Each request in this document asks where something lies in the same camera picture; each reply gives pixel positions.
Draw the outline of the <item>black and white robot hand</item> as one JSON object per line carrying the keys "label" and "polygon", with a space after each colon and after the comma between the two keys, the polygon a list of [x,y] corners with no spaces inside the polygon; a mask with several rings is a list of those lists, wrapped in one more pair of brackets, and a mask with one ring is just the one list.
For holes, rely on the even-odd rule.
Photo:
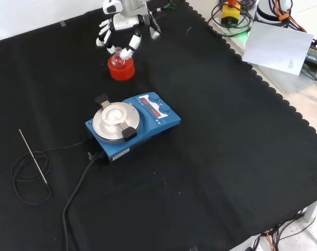
{"label": "black and white robot hand", "polygon": [[103,1],[102,8],[111,17],[99,25],[96,46],[104,47],[110,54],[115,53],[115,46],[111,43],[113,33],[149,24],[146,1]]}

